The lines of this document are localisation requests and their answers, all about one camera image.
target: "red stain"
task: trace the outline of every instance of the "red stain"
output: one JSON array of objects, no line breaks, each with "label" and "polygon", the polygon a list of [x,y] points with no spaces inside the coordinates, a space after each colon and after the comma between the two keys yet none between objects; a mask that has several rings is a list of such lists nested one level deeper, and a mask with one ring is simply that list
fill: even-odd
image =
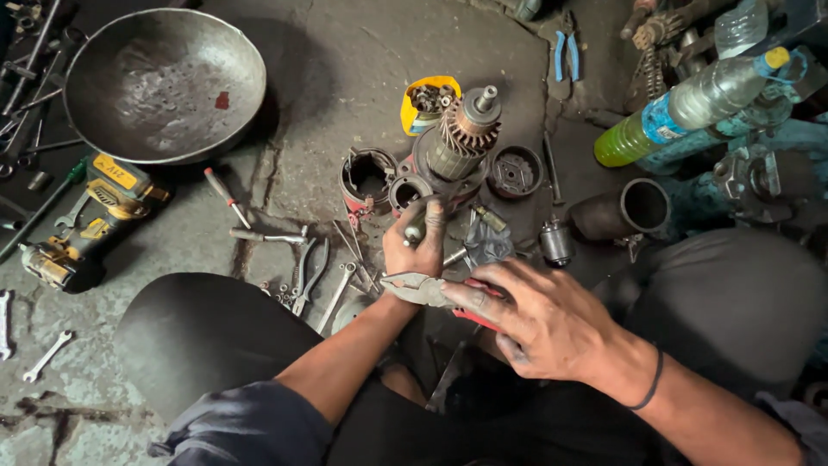
[{"label": "red stain", "polygon": [[226,110],[230,108],[230,93],[222,92],[219,97],[215,99],[215,108],[219,110]]}]

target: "green liquid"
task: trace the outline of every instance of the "green liquid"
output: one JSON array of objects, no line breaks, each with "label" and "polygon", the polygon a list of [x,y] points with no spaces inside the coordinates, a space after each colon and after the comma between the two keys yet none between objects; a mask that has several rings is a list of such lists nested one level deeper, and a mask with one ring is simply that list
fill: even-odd
[{"label": "green liquid", "polygon": [[623,167],[663,147],[654,143],[644,133],[641,123],[642,110],[608,129],[595,141],[594,153],[605,167]]}]

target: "wristband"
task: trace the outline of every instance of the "wristband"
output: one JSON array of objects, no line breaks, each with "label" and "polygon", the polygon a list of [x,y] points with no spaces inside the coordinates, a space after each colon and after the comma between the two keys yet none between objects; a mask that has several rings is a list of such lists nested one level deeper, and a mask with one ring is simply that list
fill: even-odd
[{"label": "wristband", "polygon": [[656,377],[652,380],[652,386],[650,386],[650,391],[647,392],[647,395],[644,396],[644,400],[641,403],[638,403],[635,406],[625,406],[628,410],[637,411],[642,409],[644,406],[650,404],[650,400],[652,400],[652,396],[656,394],[656,389],[658,388],[658,380],[662,378],[662,369],[664,368],[664,351],[661,348],[656,347],[658,350],[658,364],[656,365]]}]

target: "yellow container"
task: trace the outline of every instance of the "yellow container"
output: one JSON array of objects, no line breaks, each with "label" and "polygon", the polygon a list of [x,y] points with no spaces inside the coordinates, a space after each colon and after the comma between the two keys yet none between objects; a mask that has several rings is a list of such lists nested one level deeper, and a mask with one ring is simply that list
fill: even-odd
[{"label": "yellow container", "polygon": [[427,114],[426,112],[417,110],[414,105],[412,105],[412,99],[411,97],[408,97],[408,93],[421,85],[433,85],[436,87],[450,85],[455,88],[457,97],[460,97],[460,85],[457,84],[457,80],[451,76],[429,76],[408,86],[406,93],[402,95],[400,121],[402,121],[402,130],[409,136],[419,135],[425,131],[426,128],[432,126],[440,120],[441,114]]}]

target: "metal bowl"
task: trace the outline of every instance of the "metal bowl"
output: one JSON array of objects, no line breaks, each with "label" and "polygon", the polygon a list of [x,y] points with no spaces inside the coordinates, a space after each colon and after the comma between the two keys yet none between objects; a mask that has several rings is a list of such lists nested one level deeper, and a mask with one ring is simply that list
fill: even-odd
[{"label": "metal bowl", "polygon": [[66,76],[70,123],[93,148],[132,163],[195,163],[244,136],[267,72],[252,42],[217,17],[175,8],[110,22]]}]

